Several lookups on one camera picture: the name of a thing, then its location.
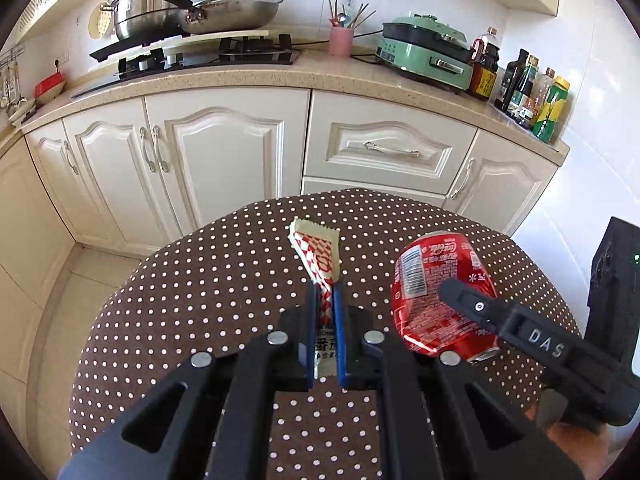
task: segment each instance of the yellow label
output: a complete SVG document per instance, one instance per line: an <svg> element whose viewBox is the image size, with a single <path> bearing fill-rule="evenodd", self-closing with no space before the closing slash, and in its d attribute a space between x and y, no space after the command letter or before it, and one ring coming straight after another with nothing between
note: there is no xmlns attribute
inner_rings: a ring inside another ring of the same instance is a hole
<svg viewBox="0 0 640 480"><path fill-rule="evenodd" d="M540 110L540 114L536 122L544 121L548 119L549 121L557 121L562 113L562 108L564 108L564 103L566 99L558 99L554 100L552 103L545 103Z"/></svg>
<svg viewBox="0 0 640 480"><path fill-rule="evenodd" d="M491 90L494 89L495 78L497 74L493 72L489 72L488 70L482 69L482 75L480 77L480 83L478 88L476 88L476 93L483 95L484 97L489 97L491 95Z"/></svg>

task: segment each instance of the gas stove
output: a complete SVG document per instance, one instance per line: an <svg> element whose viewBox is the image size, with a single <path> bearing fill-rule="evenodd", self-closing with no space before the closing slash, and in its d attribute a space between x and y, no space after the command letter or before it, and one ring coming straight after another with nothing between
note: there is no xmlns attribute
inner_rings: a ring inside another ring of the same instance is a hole
<svg viewBox="0 0 640 480"><path fill-rule="evenodd" d="M134 45L119 43L109 45L90 55L94 59L104 61L107 58L117 56L119 52L124 52L124 50L130 49L132 46L141 45L141 43ZM265 36L221 38L217 50L212 49L197 54L180 52L179 46L176 47L175 43L172 44L171 48L166 46L154 47L151 44L147 53L118 59L117 72L93 81L90 86L82 88L72 98L75 99L97 90L110 88L141 77L189 68L233 64L291 65L299 54L299 51L292 48L289 34L280 34L277 42Z"/></svg>

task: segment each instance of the metal screw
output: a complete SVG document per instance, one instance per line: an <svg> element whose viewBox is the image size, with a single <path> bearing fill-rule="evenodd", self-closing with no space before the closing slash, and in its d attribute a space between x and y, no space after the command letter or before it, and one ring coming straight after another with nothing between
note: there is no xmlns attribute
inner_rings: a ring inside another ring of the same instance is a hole
<svg viewBox="0 0 640 480"><path fill-rule="evenodd" d="M286 332L282 330L276 330L275 332L271 332L267 336L267 341L271 345L284 345L289 340L289 336Z"/></svg>
<svg viewBox="0 0 640 480"><path fill-rule="evenodd" d="M365 332L364 341L370 345L379 345L385 340L385 335L378 330L369 330Z"/></svg>
<svg viewBox="0 0 640 480"><path fill-rule="evenodd" d="M213 361L211 354L208 352L198 352L191 356L191 364L195 368L206 368Z"/></svg>
<svg viewBox="0 0 640 480"><path fill-rule="evenodd" d="M447 366L458 366L462 361L462 357L453 350L447 350L440 354L440 361Z"/></svg>

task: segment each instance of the crushed can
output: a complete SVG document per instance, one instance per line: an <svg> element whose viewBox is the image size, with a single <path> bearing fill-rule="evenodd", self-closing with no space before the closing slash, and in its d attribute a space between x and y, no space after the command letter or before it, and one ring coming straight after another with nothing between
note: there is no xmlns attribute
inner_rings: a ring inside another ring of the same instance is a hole
<svg viewBox="0 0 640 480"><path fill-rule="evenodd" d="M465 235L437 231L418 238L396 260L391 307L400 336L413 350L437 356L445 350L477 363L500 353L498 338L438 298L442 282L457 278L497 297L494 284Z"/></svg>

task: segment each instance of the pink cup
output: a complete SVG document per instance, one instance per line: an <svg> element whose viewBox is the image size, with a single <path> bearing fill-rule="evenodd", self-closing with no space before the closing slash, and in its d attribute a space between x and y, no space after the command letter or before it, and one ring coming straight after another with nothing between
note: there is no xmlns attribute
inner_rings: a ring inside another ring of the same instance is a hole
<svg viewBox="0 0 640 480"><path fill-rule="evenodd" d="M337 57L349 57L353 43L353 29L332 27L329 35L329 54Z"/></svg>

